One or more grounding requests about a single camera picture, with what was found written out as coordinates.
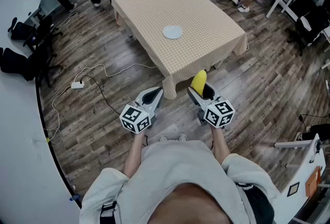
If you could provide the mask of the person's right forearm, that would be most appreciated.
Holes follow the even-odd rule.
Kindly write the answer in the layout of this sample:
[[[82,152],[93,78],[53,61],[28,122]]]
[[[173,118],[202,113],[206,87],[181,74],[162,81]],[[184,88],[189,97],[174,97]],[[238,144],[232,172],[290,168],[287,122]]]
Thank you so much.
[[[214,157],[220,164],[222,164],[225,158],[230,155],[230,150],[224,138],[222,129],[215,128],[212,125],[210,125],[210,128],[213,140]]]

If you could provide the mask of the white cart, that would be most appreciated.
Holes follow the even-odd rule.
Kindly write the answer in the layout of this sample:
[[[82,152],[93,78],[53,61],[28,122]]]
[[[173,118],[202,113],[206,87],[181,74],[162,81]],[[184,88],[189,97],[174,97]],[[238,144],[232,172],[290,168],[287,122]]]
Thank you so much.
[[[275,199],[273,208],[275,210],[274,221],[276,224],[288,224],[293,217],[296,216],[301,207],[308,200],[305,188],[308,178],[317,167],[320,168],[321,174],[324,172],[326,167],[324,152],[323,149],[317,147],[320,143],[319,136],[316,134],[313,140],[274,144],[276,148],[308,148],[307,154],[305,154],[299,164],[286,165],[287,169],[292,168],[296,171],[281,195]]]

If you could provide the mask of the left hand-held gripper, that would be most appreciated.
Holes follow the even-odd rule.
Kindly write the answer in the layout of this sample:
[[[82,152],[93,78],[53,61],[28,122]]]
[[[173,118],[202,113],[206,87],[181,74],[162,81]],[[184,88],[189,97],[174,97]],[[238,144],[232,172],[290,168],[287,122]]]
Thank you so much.
[[[131,105],[126,105],[120,115],[122,126],[132,133],[141,133],[154,124],[155,110],[163,97],[162,87],[142,91]]]

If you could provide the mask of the black office chair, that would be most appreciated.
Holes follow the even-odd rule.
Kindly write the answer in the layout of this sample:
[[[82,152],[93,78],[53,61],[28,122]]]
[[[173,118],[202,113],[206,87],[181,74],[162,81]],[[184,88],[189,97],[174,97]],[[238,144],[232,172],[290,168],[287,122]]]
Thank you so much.
[[[4,73],[22,75],[26,81],[36,80],[38,87],[43,79],[49,88],[49,71],[55,68],[63,69],[62,65],[50,66],[51,60],[57,57],[56,54],[48,56],[47,47],[40,46],[29,56],[20,55],[9,48],[5,48],[0,58],[0,69]]]
[[[11,26],[8,28],[8,32],[11,33],[12,40],[24,41],[23,46],[37,46],[40,42],[50,41],[51,38],[58,35],[63,35],[63,32],[58,31],[59,28],[53,25],[52,18],[50,16],[44,17],[39,26],[27,25],[22,22],[18,22],[18,18],[14,17],[11,22]]]

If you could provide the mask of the white round plate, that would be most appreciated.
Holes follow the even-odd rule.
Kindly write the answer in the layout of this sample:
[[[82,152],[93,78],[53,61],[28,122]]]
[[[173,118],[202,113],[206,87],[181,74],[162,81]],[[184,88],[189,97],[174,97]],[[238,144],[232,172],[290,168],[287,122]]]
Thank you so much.
[[[167,39],[175,40],[183,35],[183,29],[177,25],[168,25],[163,28],[162,33]]]

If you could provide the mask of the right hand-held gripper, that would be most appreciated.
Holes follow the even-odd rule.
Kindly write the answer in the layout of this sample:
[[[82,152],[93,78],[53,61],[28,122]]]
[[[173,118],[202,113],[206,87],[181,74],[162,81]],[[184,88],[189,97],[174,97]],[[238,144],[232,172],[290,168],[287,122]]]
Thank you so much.
[[[219,91],[209,82],[206,82],[203,88],[203,96],[201,96],[194,88],[187,88],[188,95],[195,105],[202,105],[197,113],[202,126],[209,123],[214,128],[224,128],[232,122],[235,109],[232,104],[219,97]],[[204,104],[206,99],[212,100],[210,103]]]

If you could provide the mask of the table with checked tablecloth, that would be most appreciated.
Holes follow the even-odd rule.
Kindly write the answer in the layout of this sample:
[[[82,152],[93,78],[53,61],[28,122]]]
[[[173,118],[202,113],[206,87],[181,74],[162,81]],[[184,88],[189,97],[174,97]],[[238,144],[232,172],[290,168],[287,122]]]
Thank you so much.
[[[164,75],[167,99],[176,85],[248,47],[245,31],[210,0],[112,0],[114,10]],[[165,26],[183,29],[179,39],[167,39]]]

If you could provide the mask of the black waist pack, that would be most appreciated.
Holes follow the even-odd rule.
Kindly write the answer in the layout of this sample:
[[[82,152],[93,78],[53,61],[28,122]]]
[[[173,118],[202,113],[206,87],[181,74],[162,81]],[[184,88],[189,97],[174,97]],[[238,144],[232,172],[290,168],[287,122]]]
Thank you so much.
[[[274,209],[266,195],[254,185],[236,184],[250,224],[273,224]]]

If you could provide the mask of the person's left forearm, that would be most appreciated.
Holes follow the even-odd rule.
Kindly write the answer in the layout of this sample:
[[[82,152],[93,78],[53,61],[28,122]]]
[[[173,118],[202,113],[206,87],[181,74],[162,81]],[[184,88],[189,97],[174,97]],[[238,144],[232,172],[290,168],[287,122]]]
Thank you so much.
[[[141,133],[134,136],[133,143],[128,152],[128,156],[122,170],[122,173],[129,178],[131,178],[136,173],[141,164],[141,154],[144,138],[145,131],[142,131]]]

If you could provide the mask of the person's grey shirt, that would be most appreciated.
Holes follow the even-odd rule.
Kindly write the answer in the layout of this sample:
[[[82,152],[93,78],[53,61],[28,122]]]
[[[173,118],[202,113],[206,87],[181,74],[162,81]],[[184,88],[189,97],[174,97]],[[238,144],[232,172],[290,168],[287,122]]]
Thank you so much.
[[[132,177],[105,168],[86,192],[79,224],[100,224],[103,206],[115,224],[147,224],[155,208],[178,185],[192,183],[217,201],[233,224],[256,224],[245,190],[258,187],[273,202],[279,191],[254,162],[235,153],[219,163],[201,141],[165,141],[142,150],[142,162]]]

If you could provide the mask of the yellow corn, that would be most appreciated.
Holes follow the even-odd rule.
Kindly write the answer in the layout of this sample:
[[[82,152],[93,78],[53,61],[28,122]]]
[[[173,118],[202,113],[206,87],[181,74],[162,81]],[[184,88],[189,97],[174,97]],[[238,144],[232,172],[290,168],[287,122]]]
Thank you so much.
[[[207,73],[205,70],[201,70],[198,74],[193,78],[191,82],[191,87],[200,95],[203,96],[203,90],[207,80]]]

